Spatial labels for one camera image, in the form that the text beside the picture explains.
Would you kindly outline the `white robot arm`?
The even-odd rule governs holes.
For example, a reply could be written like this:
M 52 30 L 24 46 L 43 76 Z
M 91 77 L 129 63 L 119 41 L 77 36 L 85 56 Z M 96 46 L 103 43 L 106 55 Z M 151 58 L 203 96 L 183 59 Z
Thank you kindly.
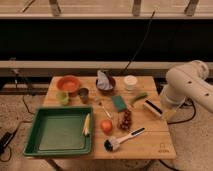
M 208 76 L 209 68 L 200 60 L 174 66 L 166 73 L 167 84 L 160 93 L 160 104 L 146 100 L 144 107 L 158 118 L 169 121 L 190 98 L 213 113 L 213 85 L 206 82 Z

